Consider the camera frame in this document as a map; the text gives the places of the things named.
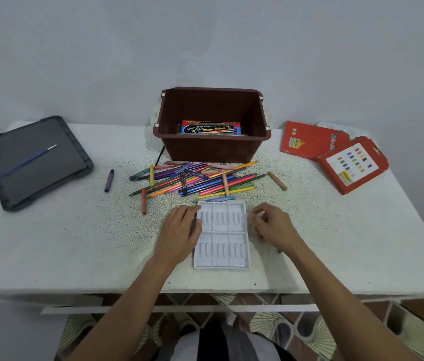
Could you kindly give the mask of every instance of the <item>white plastic tray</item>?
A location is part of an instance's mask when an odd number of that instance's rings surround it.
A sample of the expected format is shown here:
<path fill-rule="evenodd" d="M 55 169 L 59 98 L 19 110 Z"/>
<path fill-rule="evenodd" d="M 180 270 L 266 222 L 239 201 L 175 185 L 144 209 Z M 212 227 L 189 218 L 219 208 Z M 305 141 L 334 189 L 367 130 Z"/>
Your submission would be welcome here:
<path fill-rule="evenodd" d="M 244 202 L 198 202 L 202 234 L 195 247 L 194 268 L 250 268 L 247 212 Z"/>

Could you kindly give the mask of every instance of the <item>left hand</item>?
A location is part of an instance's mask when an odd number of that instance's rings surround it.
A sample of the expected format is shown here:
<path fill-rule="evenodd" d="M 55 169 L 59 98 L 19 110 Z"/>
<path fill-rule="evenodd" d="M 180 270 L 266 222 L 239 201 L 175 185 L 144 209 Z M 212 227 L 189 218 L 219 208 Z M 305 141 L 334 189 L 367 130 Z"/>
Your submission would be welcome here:
<path fill-rule="evenodd" d="M 190 234 L 192 221 L 200 208 L 200 205 L 182 205 L 172 209 L 163 221 L 152 258 L 169 266 L 171 270 L 187 258 L 202 233 L 202 221 L 197 219 L 194 231 Z"/>

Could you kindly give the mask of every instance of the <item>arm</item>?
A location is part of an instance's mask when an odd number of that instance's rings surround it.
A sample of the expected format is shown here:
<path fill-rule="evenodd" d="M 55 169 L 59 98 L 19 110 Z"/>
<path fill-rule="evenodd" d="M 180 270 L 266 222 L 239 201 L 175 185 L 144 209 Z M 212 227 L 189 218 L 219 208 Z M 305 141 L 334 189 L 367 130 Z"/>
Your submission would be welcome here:
<path fill-rule="evenodd" d="M 190 234 L 199 209 L 180 206 L 167 215 L 154 253 L 140 275 L 71 353 L 69 361 L 125 360 L 134 355 L 163 284 L 191 253 L 202 232 L 197 220 Z"/>
<path fill-rule="evenodd" d="M 414 353 L 307 247 L 287 213 L 261 204 L 252 210 L 251 218 L 259 239 L 282 250 L 297 267 L 345 359 L 417 361 Z"/>

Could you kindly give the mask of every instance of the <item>forearm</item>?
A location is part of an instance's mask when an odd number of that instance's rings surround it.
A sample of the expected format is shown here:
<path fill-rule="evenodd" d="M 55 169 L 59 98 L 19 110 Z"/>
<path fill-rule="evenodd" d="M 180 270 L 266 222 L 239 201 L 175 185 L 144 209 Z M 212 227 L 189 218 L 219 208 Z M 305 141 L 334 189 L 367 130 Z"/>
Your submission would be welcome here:
<path fill-rule="evenodd" d="M 136 280 L 72 352 L 69 361 L 129 359 L 172 268 L 147 261 Z"/>
<path fill-rule="evenodd" d="M 288 249 L 345 359 L 417 360 L 301 240 Z"/>

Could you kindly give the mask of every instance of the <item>speckled table surface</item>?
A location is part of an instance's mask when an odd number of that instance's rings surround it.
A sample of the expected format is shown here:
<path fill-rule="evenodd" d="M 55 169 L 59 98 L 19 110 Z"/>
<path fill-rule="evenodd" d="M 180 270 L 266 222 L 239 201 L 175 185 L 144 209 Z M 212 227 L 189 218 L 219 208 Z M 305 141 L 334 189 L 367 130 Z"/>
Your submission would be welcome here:
<path fill-rule="evenodd" d="M 128 196 L 143 186 L 128 176 L 155 163 L 161 148 L 149 127 L 70 128 L 95 170 L 18 213 L 0 206 L 0 294 L 122 291 L 151 255 L 165 213 L 193 202 L 192 196 L 161 195 L 149 200 L 144 217 L 140 197 Z M 287 211 L 308 245 L 353 292 L 424 294 L 424 224 L 392 172 L 342 196 L 316 163 L 279 152 L 280 138 L 275 129 L 257 152 L 258 164 L 246 172 L 274 171 L 289 189 L 283 192 L 265 177 L 237 197 L 247 198 L 248 208 L 266 201 Z M 191 255 L 163 291 L 308 292 L 292 262 L 249 233 L 249 271 L 194 270 Z"/>

